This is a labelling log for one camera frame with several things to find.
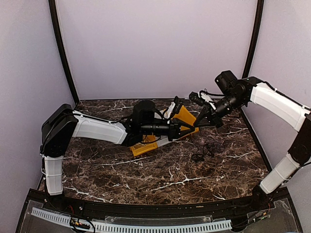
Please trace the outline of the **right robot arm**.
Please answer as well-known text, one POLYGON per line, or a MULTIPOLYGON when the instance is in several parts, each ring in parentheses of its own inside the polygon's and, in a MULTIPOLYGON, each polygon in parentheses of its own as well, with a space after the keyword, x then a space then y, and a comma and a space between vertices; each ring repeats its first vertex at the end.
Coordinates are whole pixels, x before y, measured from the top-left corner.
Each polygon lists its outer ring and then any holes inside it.
POLYGON ((311 109, 256 77, 238 79, 230 70, 221 72, 215 82, 221 91, 212 100, 206 90, 192 92, 189 99, 202 106, 194 125, 221 127, 223 117, 233 110, 246 110, 264 145, 278 143, 273 169, 252 190, 248 207, 257 211, 267 206, 273 194, 311 160, 311 109))

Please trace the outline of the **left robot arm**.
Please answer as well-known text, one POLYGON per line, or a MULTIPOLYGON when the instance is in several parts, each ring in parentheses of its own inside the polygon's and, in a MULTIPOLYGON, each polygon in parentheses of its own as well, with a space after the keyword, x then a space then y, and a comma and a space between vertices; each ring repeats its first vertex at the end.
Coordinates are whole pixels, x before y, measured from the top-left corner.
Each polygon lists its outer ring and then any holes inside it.
POLYGON ((41 127, 42 173, 50 205, 59 212, 69 207, 68 200, 61 195, 62 162, 73 137, 108 141, 127 147, 141 143, 146 135, 158 139, 164 136, 168 141, 174 141, 195 131, 192 123, 175 118, 182 107, 183 104, 175 100, 161 112, 153 101, 142 100, 133 107, 129 116, 110 121, 74 111, 68 104, 61 105, 41 127))

